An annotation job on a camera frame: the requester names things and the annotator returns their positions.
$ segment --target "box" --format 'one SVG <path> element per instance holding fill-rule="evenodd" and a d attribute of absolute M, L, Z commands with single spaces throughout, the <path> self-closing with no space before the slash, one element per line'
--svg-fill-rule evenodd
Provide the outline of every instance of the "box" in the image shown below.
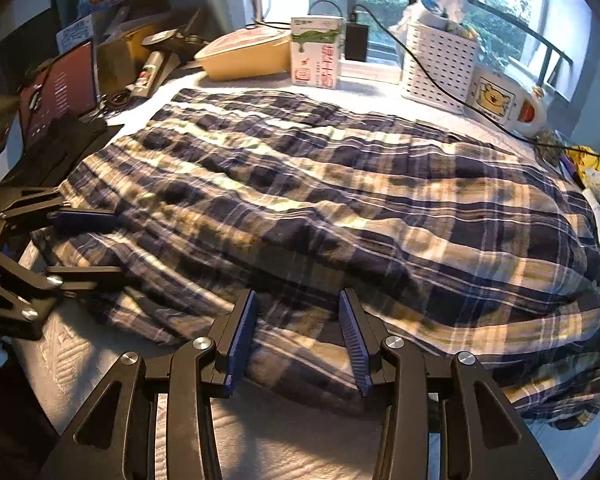
<path fill-rule="evenodd" d="M 103 40 L 104 31 L 114 16 L 115 13 L 112 9 L 98 10 L 65 27 L 56 34 L 58 54 L 62 56 L 89 38 L 94 38 L 96 44 L 100 43 Z"/>
<path fill-rule="evenodd" d="M 136 81 L 151 53 L 142 46 L 147 36 L 173 28 L 170 14 L 157 14 L 125 22 L 120 30 L 98 45 L 98 84 L 100 93 L 111 95 Z"/>
<path fill-rule="evenodd" d="M 291 18 L 291 79 L 294 84 L 335 88 L 340 77 L 344 19 Z"/>

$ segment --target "white bedsheet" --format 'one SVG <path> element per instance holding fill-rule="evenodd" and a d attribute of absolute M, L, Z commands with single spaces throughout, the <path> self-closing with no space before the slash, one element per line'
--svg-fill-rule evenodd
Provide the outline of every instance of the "white bedsheet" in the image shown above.
<path fill-rule="evenodd" d="M 154 97 L 128 110 L 110 124 L 125 124 L 116 137 L 142 129 L 180 88 L 209 91 L 277 88 L 302 92 L 315 99 L 357 112 L 380 112 L 422 120 L 486 142 L 506 145 L 532 157 L 516 140 L 492 132 L 465 118 L 400 97 L 394 85 L 343 80 L 339 91 L 294 87 L 288 78 L 272 77 L 222 86 L 187 75 L 163 85 Z M 31 245 L 21 259 L 42 270 Z M 49 317 L 40 341 L 14 341 L 22 367 L 40 405 L 59 432 L 74 416 L 93 387 L 125 351 L 145 358 L 171 351 L 141 337 L 94 322 L 83 307 L 67 300 Z M 166 402 L 160 396 L 156 430 L 156 478 L 166 480 Z M 225 480 L 244 479 L 368 479 L 373 473 L 382 421 L 355 420 L 306 408 L 243 381 L 229 400 L 212 401 L 218 455 Z M 584 428 L 557 431 L 539 423 L 531 426 L 560 480 L 580 480 L 600 454 L 600 414 Z M 439 437 L 430 438 L 429 478 L 439 478 Z"/>

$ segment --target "plaid blanket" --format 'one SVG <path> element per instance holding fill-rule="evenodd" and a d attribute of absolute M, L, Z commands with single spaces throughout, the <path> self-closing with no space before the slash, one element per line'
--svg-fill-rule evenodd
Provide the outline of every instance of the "plaid blanket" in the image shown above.
<path fill-rule="evenodd" d="M 43 254 L 144 280 L 100 298 L 103 320 L 175 344 L 251 287 L 260 317 L 246 375 L 284 396 L 370 408 L 336 316 L 350 286 L 424 351 L 478 355 L 525 417 L 569 428 L 600 410 L 594 216 L 534 161 L 288 92 L 189 89 L 61 190 L 73 206 L 114 208 L 122 228 L 42 230 Z"/>

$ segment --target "bear sticker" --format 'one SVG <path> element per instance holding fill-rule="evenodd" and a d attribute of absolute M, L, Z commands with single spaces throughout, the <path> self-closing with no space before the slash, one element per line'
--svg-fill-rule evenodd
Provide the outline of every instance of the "bear sticker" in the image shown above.
<path fill-rule="evenodd" d="M 480 79 L 478 88 L 478 95 L 475 100 L 478 105 L 498 117 L 507 115 L 507 109 L 512 97 L 514 97 L 512 94 L 509 94 L 503 88 L 492 85 L 485 79 Z"/>

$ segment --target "cardboard box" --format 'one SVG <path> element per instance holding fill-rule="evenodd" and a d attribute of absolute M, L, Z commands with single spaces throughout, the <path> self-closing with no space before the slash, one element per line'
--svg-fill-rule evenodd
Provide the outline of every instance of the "cardboard box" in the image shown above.
<path fill-rule="evenodd" d="M 291 79 L 294 84 L 335 88 L 344 47 L 344 18 L 291 18 Z"/>
<path fill-rule="evenodd" d="M 150 54 L 150 51 L 142 46 L 142 40 L 156 32 L 173 28 L 170 27 L 173 24 L 170 14 L 157 14 L 143 20 L 145 21 L 142 25 L 131 27 L 130 30 L 124 30 L 123 27 L 98 45 L 96 57 L 101 94 L 111 95 L 135 82 Z"/>

